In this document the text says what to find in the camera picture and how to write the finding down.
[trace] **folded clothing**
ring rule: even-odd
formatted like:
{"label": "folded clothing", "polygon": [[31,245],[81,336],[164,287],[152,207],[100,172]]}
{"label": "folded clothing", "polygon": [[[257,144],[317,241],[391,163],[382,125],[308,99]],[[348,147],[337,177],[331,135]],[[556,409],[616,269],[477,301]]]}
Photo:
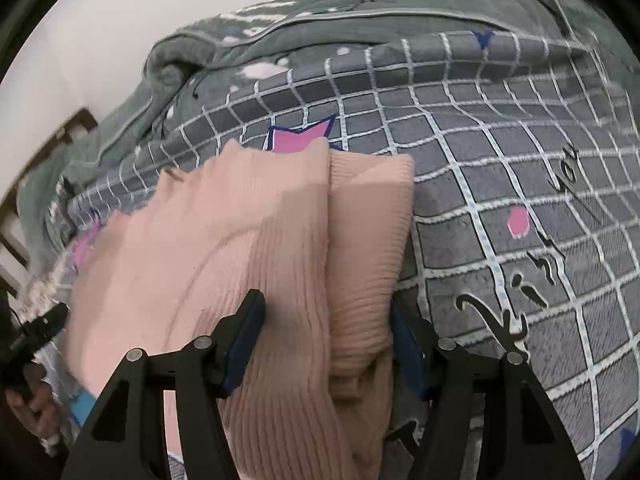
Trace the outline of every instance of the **folded clothing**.
{"label": "folded clothing", "polygon": [[[408,156],[330,152],[325,139],[286,155],[231,141],[199,170],[162,172],[148,207],[115,214],[82,267],[71,371],[98,396],[128,349],[175,351],[259,288],[262,333],[242,386],[220,402],[240,475],[377,478],[413,174]],[[170,398],[165,414],[179,452]]]}

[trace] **ribbed fabric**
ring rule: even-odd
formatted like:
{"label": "ribbed fabric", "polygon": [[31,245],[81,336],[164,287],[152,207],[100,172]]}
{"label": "ribbed fabric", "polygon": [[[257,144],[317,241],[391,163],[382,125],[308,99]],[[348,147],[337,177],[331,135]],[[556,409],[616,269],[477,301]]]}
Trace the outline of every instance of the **ribbed fabric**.
{"label": "ribbed fabric", "polygon": [[[398,190],[394,177],[387,188],[376,182],[375,171],[364,178],[364,186],[356,186],[359,192],[350,190],[360,174],[378,166],[351,157],[330,155],[325,139],[287,155],[248,150],[231,141],[219,158],[199,170],[163,172],[146,209],[111,218],[74,285],[66,352],[72,372],[97,395],[128,349],[139,346],[149,354],[177,350],[210,333],[222,316],[235,312],[249,288],[259,288],[268,304],[265,325],[242,387],[220,402],[241,476],[377,477],[391,399],[386,316],[392,281],[387,283],[386,276],[395,277],[399,260],[394,260],[395,250],[381,252],[377,242],[370,243],[361,247],[361,259],[371,260],[362,269],[381,279],[358,276],[344,267],[355,263],[355,246],[345,248],[353,256],[328,251],[328,237],[334,236],[328,225],[332,218],[346,221],[341,208],[334,207],[336,197],[373,197],[366,191],[369,185],[378,188],[379,196]],[[410,190],[411,181],[412,175],[404,188]],[[406,212],[370,210],[368,221],[396,213],[404,218],[410,214],[410,198],[406,206]],[[404,232],[389,238],[402,238],[401,253],[406,225],[398,226]],[[348,232],[338,228],[336,235],[341,251]],[[387,269],[392,264],[395,269]],[[369,285],[362,304],[370,308],[356,296],[345,300],[332,293],[328,301],[325,272],[327,281],[333,276],[344,290],[348,276],[356,288]],[[378,296],[386,297],[387,304],[376,302]],[[355,301],[357,310],[350,313],[348,301]],[[350,323],[361,325],[363,332]],[[355,334],[352,351],[350,334]],[[340,358],[333,360],[332,351]],[[332,375],[350,388],[357,384],[357,394],[334,401]],[[169,420],[175,416],[175,401],[167,402],[165,412]],[[171,424],[167,443],[180,451]]]}

